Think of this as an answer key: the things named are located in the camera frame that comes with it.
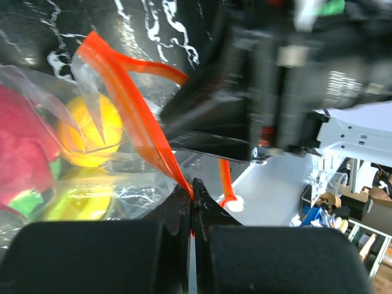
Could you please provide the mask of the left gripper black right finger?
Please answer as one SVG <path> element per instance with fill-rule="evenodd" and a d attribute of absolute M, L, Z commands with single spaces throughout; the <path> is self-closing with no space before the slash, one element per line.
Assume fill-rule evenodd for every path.
<path fill-rule="evenodd" d="M 214 201 L 201 179 L 194 178 L 192 185 L 194 193 L 192 229 L 196 239 L 208 239 L 209 228 L 212 226 L 242 226 L 231 214 Z"/>

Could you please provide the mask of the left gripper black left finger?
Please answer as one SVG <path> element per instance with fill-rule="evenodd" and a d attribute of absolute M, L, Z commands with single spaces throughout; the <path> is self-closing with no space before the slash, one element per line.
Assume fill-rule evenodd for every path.
<path fill-rule="evenodd" d="M 171 235 L 190 233 L 191 200 L 187 190 L 176 185 L 171 194 L 143 217 L 144 221 L 161 221 Z"/>

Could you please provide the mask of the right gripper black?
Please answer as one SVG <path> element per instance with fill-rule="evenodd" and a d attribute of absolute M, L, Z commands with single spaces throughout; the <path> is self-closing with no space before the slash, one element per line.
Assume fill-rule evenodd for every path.
<path fill-rule="evenodd" d="M 321 42 L 309 34 L 250 30 L 247 20 L 221 19 L 206 59 L 189 75 L 160 119 L 245 119 L 244 124 L 167 127 L 167 140 L 183 149 L 238 162 L 263 153 L 314 153 L 325 121 L 307 94 Z"/>

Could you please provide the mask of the clear zip top bag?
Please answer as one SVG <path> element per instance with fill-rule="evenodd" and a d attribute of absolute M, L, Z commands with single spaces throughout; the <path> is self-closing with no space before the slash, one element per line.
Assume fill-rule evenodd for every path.
<path fill-rule="evenodd" d="M 1 66 L 1 247 L 34 222 L 136 219 L 175 185 L 190 192 L 137 77 L 181 86 L 187 75 L 114 49 L 96 32 L 68 82 Z"/>

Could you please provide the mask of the orange fake fruit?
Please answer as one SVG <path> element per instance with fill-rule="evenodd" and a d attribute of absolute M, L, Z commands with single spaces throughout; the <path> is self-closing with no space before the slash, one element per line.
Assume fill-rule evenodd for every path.
<path fill-rule="evenodd" d="M 117 152 L 123 136 L 123 123 L 115 106 L 107 96 L 100 95 L 104 138 L 96 129 L 81 96 L 74 97 L 66 107 L 79 129 L 75 130 L 61 120 L 57 122 L 58 139 L 66 149 L 63 152 L 65 159 L 82 167 L 102 165 Z"/>

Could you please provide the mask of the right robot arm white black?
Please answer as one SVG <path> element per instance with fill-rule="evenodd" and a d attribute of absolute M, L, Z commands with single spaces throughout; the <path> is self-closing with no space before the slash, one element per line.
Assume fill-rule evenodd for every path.
<path fill-rule="evenodd" d="M 391 163 L 389 130 L 324 114 L 391 100 L 390 1 L 226 1 L 206 54 L 160 113 L 173 148 Z"/>

